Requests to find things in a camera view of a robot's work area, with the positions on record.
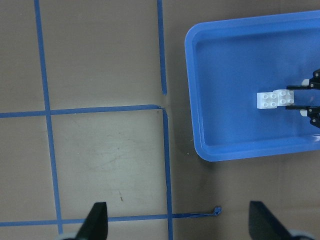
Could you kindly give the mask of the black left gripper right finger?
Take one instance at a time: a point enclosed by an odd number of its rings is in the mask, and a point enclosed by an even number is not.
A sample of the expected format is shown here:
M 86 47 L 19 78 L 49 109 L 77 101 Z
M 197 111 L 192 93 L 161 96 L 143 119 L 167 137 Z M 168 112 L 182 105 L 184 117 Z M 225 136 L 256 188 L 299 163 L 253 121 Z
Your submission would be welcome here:
M 248 231 L 252 240 L 291 240 L 292 234 L 262 201 L 250 201 Z

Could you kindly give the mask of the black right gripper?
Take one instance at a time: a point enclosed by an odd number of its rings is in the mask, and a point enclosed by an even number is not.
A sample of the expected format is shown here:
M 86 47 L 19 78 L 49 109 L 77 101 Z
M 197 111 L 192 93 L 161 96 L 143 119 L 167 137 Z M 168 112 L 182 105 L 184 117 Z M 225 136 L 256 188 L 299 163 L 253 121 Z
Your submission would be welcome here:
M 313 72 L 312 78 L 304 79 L 301 85 L 288 85 L 287 90 L 313 90 L 316 91 L 315 105 L 302 106 L 302 105 L 288 105 L 286 110 L 297 110 L 303 117 L 310 118 L 310 124 L 314 127 L 320 128 L 320 70 L 317 69 Z

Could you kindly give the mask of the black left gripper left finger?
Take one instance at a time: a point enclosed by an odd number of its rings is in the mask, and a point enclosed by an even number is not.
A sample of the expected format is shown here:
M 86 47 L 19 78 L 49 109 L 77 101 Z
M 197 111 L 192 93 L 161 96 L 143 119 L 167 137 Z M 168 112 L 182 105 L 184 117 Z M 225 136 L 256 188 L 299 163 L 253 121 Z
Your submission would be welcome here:
M 106 240 L 108 210 L 106 202 L 96 202 L 75 236 L 75 240 Z

